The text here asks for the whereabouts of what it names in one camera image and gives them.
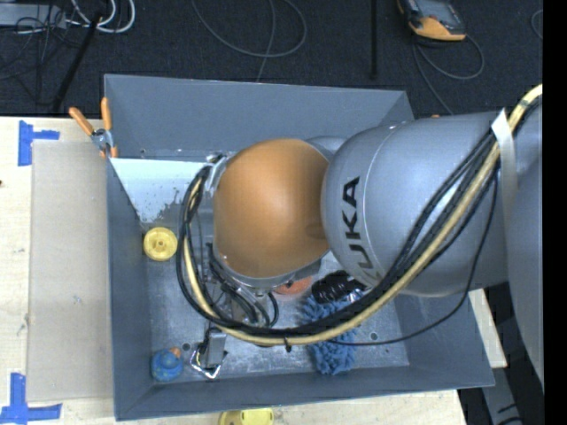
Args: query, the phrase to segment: wooden table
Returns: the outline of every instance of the wooden table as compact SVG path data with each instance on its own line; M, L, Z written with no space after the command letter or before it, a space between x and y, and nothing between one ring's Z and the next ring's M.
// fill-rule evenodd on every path
M30 207L32 166L18 166L19 121L0 117L0 406L9 402L11 372L25 374L27 361L28 276L30 258ZM71 119L24 119L34 130L54 129L62 141L84 141L87 137ZM95 128L102 122L92 120ZM505 367L499 337L484 291L470 293L478 324L492 367ZM61 418L51 423L115 423L111 398L62 400ZM334 401L274 408L275 424L326 423L350 425L381 423L395 425L464 425L455 390L404 394L378 398ZM141 420L143 424L196 423L214 425L219 414L205 413L180 418Z

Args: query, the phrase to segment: orange object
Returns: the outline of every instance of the orange object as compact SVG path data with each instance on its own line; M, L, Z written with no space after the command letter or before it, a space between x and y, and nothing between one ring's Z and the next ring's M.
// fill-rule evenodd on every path
M297 280L288 286L287 283L280 285L275 289L277 294L298 294L305 291L311 286L311 277L306 277L305 279Z
M321 219L328 160L296 139L256 143L229 160L214 193L214 243L241 275L269 278L329 249Z
M105 123L105 130L109 131L113 128L113 120L110 117L110 108L108 107L108 98L103 97L100 101L100 113Z
M86 135L88 135L88 136L93 135L93 133L95 132L95 129L87 121L87 119L85 118L85 116L82 114L82 112L79 109L77 109L76 107L70 107L69 108L69 115L71 115L71 117L73 117L73 119L77 122L77 124L81 127L81 129L84 131L84 133Z

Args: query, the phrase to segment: blue tape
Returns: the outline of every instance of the blue tape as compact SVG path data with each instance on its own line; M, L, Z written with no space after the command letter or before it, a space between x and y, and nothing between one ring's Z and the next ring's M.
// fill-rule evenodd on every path
M10 404L2 406L0 423L26 425L29 421L51 421L61 415L62 404L42 407L28 407L26 403L26 377L19 373L10 374Z
M58 140L58 131L34 131L34 126L24 120L19 121L18 166L30 166L32 163L32 142L36 139Z

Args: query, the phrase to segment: black object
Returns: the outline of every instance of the black object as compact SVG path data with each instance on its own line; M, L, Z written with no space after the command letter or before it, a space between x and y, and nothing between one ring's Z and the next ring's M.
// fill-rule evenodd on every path
M366 289L364 284L349 277L346 271L329 274L311 286L311 294L319 304L326 304L342 299L354 290Z
M397 0L397 5L416 35L438 41L461 41L466 36L461 16L447 0Z
M77 55L75 56L73 63L71 64L71 67L69 67L69 70L67 71L67 74L65 74L65 77L61 82L61 86L59 87L58 92L55 95L55 100L53 102L53 107L52 107L53 113L58 113L59 107L61 106L61 103L63 102L63 99L65 98L65 95L69 90L69 87L71 86L71 82L73 81L74 75L77 73L77 69L79 69L79 65L81 64L82 58L84 57L87 48L89 47L90 41L92 40L92 37L97 31L98 22L100 21L100 19L103 17L104 14L105 14L105 7L103 9L103 5L101 2L100 7L97 9L94 17L90 21L89 31L85 35L85 39L82 41L81 47L79 48L79 51L77 52Z

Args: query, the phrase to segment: metal clamp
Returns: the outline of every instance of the metal clamp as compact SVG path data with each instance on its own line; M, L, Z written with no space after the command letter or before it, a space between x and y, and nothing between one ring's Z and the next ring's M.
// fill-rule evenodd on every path
M112 128L113 122L110 116L110 109L108 107L108 99L103 97L100 102L100 110L105 124L104 128L94 129L89 121L85 118L82 112L76 107L69 108L69 115L77 122L83 132L90 137L90 140L100 150L100 155L105 158L118 158L118 148L114 142Z
M215 379L220 371L222 362L227 357L224 351L227 335L217 328L206 332L205 341L191 354L190 365L208 379Z

